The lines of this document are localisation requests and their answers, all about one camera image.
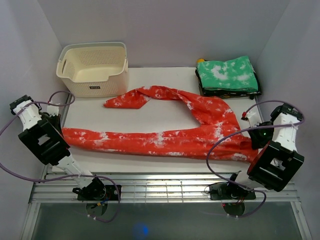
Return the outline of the red white tie-dye trousers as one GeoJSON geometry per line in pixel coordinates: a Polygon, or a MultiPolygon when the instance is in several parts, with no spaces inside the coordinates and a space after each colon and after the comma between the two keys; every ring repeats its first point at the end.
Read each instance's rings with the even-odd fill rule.
{"type": "Polygon", "coordinates": [[[96,152],[156,157],[186,157],[218,161],[251,163],[258,155],[252,141],[241,133],[236,115],[219,97],[153,85],[139,87],[107,100],[105,108],[140,109],[150,99],[181,101],[190,110],[199,126],[191,129],[149,133],[93,131],[63,127],[65,141],[74,147],[96,152]]]}

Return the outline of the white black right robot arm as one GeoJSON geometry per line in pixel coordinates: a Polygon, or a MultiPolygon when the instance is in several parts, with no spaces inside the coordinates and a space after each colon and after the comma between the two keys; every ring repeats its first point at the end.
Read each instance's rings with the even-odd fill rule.
{"type": "Polygon", "coordinates": [[[249,122],[251,147],[259,153],[247,171],[231,175],[226,194],[237,199],[249,189],[282,191],[304,163],[296,147],[297,124],[304,120],[303,114],[283,103],[272,111],[269,121],[259,122],[250,110],[242,119],[249,122]]]}

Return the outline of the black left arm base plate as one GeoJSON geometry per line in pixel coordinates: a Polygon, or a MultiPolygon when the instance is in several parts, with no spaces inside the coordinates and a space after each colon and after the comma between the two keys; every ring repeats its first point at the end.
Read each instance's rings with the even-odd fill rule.
{"type": "Polygon", "coordinates": [[[105,190],[102,192],[103,195],[99,196],[98,198],[94,198],[94,197],[86,198],[78,194],[76,199],[78,201],[99,201],[99,202],[102,202],[104,200],[117,201],[118,197],[121,197],[122,186],[120,184],[117,184],[116,186],[118,187],[118,190],[114,185],[110,185],[110,184],[105,185],[104,187],[105,190]]]}

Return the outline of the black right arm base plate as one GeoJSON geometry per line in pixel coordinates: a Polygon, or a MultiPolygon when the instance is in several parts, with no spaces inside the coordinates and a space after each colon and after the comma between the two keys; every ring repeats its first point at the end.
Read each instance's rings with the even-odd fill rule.
{"type": "Polygon", "coordinates": [[[209,186],[211,200],[255,200],[256,194],[252,191],[231,183],[215,183],[209,186]]]}

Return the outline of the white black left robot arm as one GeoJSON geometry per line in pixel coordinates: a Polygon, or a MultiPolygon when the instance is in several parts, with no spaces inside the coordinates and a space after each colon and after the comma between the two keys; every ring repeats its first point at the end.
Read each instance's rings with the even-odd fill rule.
{"type": "Polygon", "coordinates": [[[24,95],[10,103],[10,111],[17,116],[23,127],[20,141],[44,165],[55,166],[75,180],[78,187],[72,191],[85,200],[101,200],[106,187],[100,179],[83,168],[73,158],[70,146],[62,136],[60,107],[48,103],[42,111],[39,103],[24,95]]]}

